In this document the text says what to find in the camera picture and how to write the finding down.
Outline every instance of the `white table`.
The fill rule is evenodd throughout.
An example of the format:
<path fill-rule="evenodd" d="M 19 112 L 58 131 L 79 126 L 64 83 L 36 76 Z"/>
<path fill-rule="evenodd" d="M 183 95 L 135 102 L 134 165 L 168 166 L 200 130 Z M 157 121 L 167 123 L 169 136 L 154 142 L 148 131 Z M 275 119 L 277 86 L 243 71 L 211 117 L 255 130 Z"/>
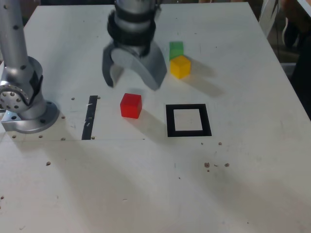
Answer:
<path fill-rule="evenodd" d="M 311 1 L 310 0 L 297 0 L 300 5 L 303 7 L 303 9 L 305 9 L 305 11 L 309 14 L 309 16 L 311 16 Z"/>
<path fill-rule="evenodd" d="M 310 120 L 249 5 L 164 5 L 155 41 L 167 60 L 183 41 L 194 61 L 191 77 L 168 74 L 156 92 L 131 71 L 105 84 L 111 9 L 38 7 L 28 22 L 44 96 L 66 119 L 37 134 L 1 129 L 0 231 L 310 232 Z M 126 92 L 143 95 L 139 120 L 120 115 Z M 82 141 L 90 95 L 101 97 L 95 140 Z M 213 136 L 167 138 L 172 103 L 205 103 Z"/>

